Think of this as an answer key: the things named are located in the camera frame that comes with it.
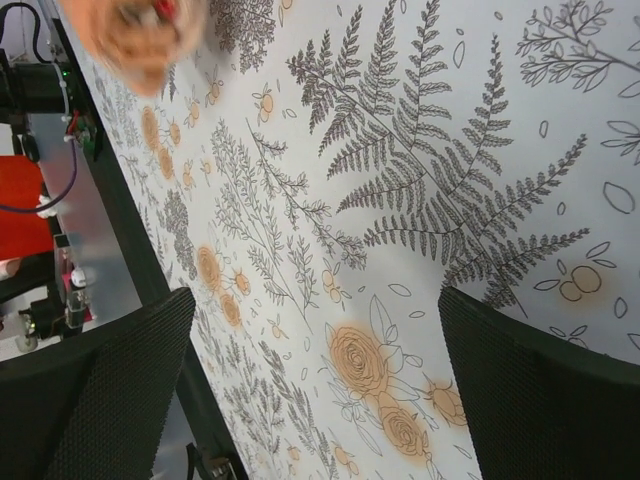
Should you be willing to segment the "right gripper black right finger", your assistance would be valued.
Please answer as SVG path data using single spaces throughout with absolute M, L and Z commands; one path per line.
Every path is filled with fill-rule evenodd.
M 452 287 L 438 308 L 483 478 L 638 478 L 638 366 Z

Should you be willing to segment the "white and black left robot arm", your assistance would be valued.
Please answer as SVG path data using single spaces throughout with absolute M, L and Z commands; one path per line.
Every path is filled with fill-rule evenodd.
M 65 65 L 11 63 L 1 50 L 1 123 L 25 129 L 30 114 L 69 117 L 72 85 Z

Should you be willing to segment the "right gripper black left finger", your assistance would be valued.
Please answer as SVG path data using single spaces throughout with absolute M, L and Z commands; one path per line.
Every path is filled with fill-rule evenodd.
M 2 362 L 2 478 L 150 478 L 194 312 L 181 287 Z

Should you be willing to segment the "orange blue patterned towel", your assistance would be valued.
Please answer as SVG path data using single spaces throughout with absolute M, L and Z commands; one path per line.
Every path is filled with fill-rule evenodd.
M 205 1 L 61 1 L 83 48 L 134 93 L 153 97 L 201 43 Z

